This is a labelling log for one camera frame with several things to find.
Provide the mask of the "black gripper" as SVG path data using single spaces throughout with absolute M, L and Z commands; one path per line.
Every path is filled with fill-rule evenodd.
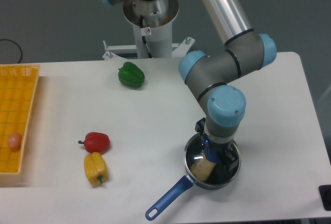
M 195 124 L 195 131 L 200 135 L 205 157 L 215 163 L 222 163 L 227 170 L 237 166 L 237 157 L 230 149 L 234 133 L 227 137 L 219 137 L 211 133 L 205 125 L 205 119 L 200 119 Z

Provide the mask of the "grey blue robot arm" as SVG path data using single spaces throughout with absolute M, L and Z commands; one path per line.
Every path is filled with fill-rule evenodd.
M 138 58 L 172 57 L 172 22 L 179 10 L 177 0 L 101 0 L 105 5 L 123 4 L 132 25 Z M 225 50 L 214 57 L 192 51 L 178 70 L 205 112 L 198 132 L 205 144 L 193 170 L 213 169 L 225 158 L 243 119 L 246 100 L 230 82 L 271 64 L 277 54 L 274 41 L 257 34 L 238 0 L 203 0 Z

